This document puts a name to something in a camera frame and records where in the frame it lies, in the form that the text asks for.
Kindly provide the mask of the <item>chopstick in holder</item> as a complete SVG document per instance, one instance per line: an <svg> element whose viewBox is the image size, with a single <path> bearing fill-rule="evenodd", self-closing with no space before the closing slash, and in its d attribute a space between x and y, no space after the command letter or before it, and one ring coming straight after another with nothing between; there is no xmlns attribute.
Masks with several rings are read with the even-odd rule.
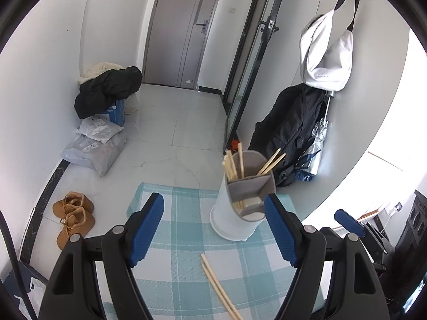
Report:
<svg viewBox="0 0 427 320"><path fill-rule="evenodd" d="M236 168L236 166L235 166L235 161L234 161L234 158L233 158L233 156L232 156L231 151L230 151L230 150L227 150L227 151L226 151L226 155L227 155L227 156L229 157L229 159L230 159L230 163L231 163L232 169L233 169L233 171L234 171L234 173L235 173L235 181L236 181L236 180L238 180L238 172L237 172L237 168Z"/></svg>
<svg viewBox="0 0 427 320"><path fill-rule="evenodd" d="M224 173L225 173L225 176L227 177L228 182L234 181L235 173L232 169L230 159L227 155L224 156L222 165L224 166Z"/></svg>

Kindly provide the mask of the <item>white plastic parcel bag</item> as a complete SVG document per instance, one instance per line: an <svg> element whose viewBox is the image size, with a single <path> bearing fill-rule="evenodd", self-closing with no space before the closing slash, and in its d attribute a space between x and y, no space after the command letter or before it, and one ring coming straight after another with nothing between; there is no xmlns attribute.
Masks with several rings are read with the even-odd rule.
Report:
<svg viewBox="0 0 427 320"><path fill-rule="evenodd" d="M106 144L116 134L121 132L124 128L103 117L91 116L84 118L77 133L85 137L93 139L102 144Z"/></svg>

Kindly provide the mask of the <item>chopstick on table one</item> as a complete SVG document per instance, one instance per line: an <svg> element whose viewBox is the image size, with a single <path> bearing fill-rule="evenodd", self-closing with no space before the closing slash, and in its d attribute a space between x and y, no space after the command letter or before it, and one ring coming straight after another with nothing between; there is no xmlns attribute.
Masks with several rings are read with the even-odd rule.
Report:
<svg viewBox="0 0 427 320"><path fill-rule="evenodd" d="M200 255L201 257L201 266L202 264L205 265L205 267L208 269L210 275L213 278L213 281L215 282L216 286L218 287L219 291L221 292L221 294L224 296L224 298L226 299L226 301L228 302L228 304L230 305L231 309L233 310L236 319L235 320L243 320L242 316L240 315L239 311L237 310L237 308L235 307L235 305L232 303L230 297L228 296L228 294L226 293L225 289L222 287L220 281L218 280L217 276L215 275L211 265L208 262L208 259L206 258L205 254Z"/></svg>

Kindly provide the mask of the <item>tan boots pair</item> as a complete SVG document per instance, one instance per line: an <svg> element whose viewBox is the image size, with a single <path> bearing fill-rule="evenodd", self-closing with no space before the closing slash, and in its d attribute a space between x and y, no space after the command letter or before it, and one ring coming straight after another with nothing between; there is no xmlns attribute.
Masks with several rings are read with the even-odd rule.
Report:
<svg viewBox="0 0 427 320"><path fill-rule="evenodd" d="M62 250L74 234L85 237L95 225L94 205L86 195L68 192L64 199L53 204L52 211L60 219L62 230L57 236L57 246Z"/></svg>

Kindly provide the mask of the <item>chopstick on table three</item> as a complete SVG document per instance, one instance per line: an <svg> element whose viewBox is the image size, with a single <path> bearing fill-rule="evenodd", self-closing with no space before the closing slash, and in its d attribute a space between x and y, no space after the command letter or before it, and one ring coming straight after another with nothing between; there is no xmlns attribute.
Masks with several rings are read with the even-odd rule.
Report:
<svg viewBox="0 0 427 320"><path fill-rule="evenodd" d="M275 160L276 156L280 153L281 148L278 148L277 151L266 161L263 167L258 171L256 175L261 175Z"/></svg>

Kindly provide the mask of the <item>black framed glass door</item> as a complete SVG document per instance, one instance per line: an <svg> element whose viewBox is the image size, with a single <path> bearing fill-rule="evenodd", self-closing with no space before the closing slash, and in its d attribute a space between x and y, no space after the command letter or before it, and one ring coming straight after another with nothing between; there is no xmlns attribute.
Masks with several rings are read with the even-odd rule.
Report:
<svg viewBox="0 0 427 320"><path fill-rule="evenodd" d="M277 15L282 0L252 0L223 94L227 114L224 149L238 139L237 129L244 113L268 42L279 30Z"/></svg>

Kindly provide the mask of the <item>silver folded umbrella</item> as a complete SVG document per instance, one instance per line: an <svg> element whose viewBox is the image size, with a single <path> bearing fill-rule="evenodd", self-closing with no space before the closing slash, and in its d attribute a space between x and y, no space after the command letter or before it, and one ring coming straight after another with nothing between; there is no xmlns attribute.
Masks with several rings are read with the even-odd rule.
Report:
<svg viewBox="0 0 427 320"><path fill-rule="evenodd" d="M327 104L323 117L317 122L312 131L313 142L295 165L295 179L302 182L312 181L318 174L321 163L323 143L326 139L329 120L327 115L331 99L335 96L334 91L327 92Z"/></svg>

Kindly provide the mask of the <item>white hanging bag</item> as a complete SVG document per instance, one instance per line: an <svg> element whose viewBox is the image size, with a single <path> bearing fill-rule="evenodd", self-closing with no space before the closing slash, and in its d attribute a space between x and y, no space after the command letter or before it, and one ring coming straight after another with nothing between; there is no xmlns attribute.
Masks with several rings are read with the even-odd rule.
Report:
<svg viewBox="0 0 427 320"><path fill-rule="evenodd" d="M346 0L338 0L335 8L314 17L300 37L300 76L303 84L327 92L338 92L348 83L353 68L353 27L351 22L340 38L330 44L334 13ZM355 0L354 13L360 0Z"/></svg>

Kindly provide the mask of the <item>white grey utensil holder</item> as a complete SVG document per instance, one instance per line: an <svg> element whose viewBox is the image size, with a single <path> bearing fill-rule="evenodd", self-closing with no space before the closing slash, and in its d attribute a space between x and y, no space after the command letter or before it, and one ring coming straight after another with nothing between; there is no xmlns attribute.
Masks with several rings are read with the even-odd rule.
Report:
<svg viewBox="0 0 427 320"><path fill-rule="evenodd" d="M239 156L233 155L236 168L240 170ZM213 230L228 241L246 241L265 219L263 203L267 195L276 192L272 172L256 175L267 159L259 152L243 152L245 177L228 182L223 177L216 203L209 220Z"/></svg>

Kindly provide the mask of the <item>grey entrance door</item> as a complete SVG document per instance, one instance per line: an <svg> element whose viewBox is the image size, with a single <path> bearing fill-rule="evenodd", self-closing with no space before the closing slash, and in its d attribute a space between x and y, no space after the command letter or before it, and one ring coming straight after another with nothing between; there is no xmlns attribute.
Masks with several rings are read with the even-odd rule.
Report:
<svg viewBox="0 0 427 320"><path fill-rule="evenodd" d="M143 62L147 84L194 90L218 0L155 0Z"/></svg>

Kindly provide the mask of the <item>black backpack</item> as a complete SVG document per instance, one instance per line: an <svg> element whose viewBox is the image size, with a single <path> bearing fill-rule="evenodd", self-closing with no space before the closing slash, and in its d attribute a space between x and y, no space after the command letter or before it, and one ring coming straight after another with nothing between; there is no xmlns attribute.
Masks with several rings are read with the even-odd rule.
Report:
<svg viewBox="0 0 427 320"><path fill-rule="evenodd" d="M326 104L323 90L298 84L281 91L264 120L255 124L249 150L267 159L277 150L286 154L273 169L278 187L295 180L295 164L313 142L313 128L325 113Z"/></svg>

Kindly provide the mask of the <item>grey plastic parcel bag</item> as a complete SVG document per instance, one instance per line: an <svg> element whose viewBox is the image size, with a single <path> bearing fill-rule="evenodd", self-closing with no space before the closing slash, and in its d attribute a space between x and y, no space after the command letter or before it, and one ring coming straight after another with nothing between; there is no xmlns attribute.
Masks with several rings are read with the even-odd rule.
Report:
<svg viewBox="0 0 427 320"><path fill-rule="evenodd" d="M89 168L104 176L124 149L126 134L115 134L106 144L80 135L65 147L62 158L67 162Z"/></svg>

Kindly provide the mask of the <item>teal plaid tablecloth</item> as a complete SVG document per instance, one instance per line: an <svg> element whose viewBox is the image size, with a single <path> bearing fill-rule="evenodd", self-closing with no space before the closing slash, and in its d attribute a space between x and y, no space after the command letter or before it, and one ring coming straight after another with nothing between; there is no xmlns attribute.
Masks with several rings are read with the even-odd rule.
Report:
<svg viewBox="0 0 427 320"><path fill-rule="evenodd" d="M155 319L230 319L202 268L206 257L243 319L273 319L295 269L283 260L266 221L245 241L228 241L210 224L219 185L200 188L134 183L103 186L96 204L104 231L124 222L152 193L164 214L147 256L133 269Z"/></svg>

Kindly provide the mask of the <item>chopstick on table two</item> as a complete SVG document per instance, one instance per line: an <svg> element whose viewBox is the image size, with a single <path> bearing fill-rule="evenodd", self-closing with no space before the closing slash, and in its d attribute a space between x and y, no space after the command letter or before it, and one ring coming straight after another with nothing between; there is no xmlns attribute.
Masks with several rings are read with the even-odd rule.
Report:
<svg viewBox="0 0 427 320"><path fill-rule="evenodd" d="M224 298L224 296L221 294L221 292L219 291L218 287L216 286L214 279L212 278L212 276L210 275L208 269L205 267L204 264L202 264L202 269L206 275L206 277L208 278L208 281L210 282L214 292L217 294L218 298L220 299L220 301L222 302L222 305L225 307L225 309L227 310L228 314L230 315L232 320L235 320L235 314L233 312L233 310L231 309L230 305L228 304L228 302L226 301L226 299Z"/></svg>

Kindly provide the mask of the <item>chopstick in holder left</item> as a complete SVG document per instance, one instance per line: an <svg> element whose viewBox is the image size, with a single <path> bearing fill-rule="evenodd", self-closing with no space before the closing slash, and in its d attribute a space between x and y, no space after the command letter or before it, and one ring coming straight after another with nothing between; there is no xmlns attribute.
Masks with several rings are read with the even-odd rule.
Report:
<svg viewBox="0 0 427 320"><path fill-rule="evenodd" d="M224 156L222 165L224 166L224 173L225 173L225 176L227 177L228 182L234 181L235 173L232 169L230 159L227 155Z"/></svg>

